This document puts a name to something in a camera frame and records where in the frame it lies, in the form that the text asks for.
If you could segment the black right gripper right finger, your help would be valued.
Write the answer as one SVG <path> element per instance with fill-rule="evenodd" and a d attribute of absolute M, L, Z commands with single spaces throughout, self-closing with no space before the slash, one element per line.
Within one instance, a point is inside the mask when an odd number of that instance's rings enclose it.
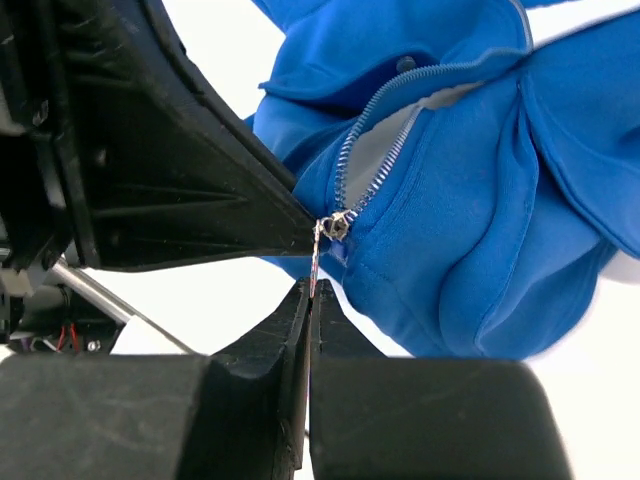
<path fill-rule="evenodd" d="M 329 280 L 319 280 L 310 314 L 313 356 L 334 358 L 385 358 L 347 318 Z"/>

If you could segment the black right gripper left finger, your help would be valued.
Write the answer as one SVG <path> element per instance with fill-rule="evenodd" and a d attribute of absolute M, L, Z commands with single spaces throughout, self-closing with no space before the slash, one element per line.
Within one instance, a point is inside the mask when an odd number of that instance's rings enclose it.
<path fill-rule="evenodd" d="M 309 282 L 212 356 L 212 479 L 291 479 L 302 466 L 309 374 Z"/>

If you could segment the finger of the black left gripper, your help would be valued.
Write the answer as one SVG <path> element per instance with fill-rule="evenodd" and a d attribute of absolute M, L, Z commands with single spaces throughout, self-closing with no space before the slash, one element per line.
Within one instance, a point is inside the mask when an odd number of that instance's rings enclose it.
<path fill-rule="evenodd" d="M 159 1 L 53 1 L 74 133 L 76 247 L 141 272 L 303 257 L 314 219 L 293 175 L 220 98 Z"/>

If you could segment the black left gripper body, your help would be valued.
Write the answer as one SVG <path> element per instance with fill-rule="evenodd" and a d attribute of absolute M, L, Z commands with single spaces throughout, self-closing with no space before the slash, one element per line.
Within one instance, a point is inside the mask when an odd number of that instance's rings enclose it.
<path fill-rule="evenodd" d="M 73 245 L 100 264 L 90 212 L 91 156 L 100 146 L 72 88 L 70 53 L 97 47 L 96 1 L 1 4 L 3 272 L 36 277 Z"/>

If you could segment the blue zip-up jacket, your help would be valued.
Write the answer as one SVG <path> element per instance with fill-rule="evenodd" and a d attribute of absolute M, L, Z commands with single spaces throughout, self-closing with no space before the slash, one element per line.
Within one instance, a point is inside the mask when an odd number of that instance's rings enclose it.
<path fill-rule="evenodd" d="M 524 359 L 639 254 L 635 1 L 262 1 L 250 125 L 317 265 L 415 356 Z"/>

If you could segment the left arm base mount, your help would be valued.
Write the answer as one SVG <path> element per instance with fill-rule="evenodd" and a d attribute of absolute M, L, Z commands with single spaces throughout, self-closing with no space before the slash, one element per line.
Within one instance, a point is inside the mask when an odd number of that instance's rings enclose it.
<path fill-rule="evenodd" d="M 59 260 L 25 298 L 1 289 L 1 346 L 11 353 L 108 354 L 127 325 L 148 327 L 179 353 L 193 349 L 78 268 Z"/>

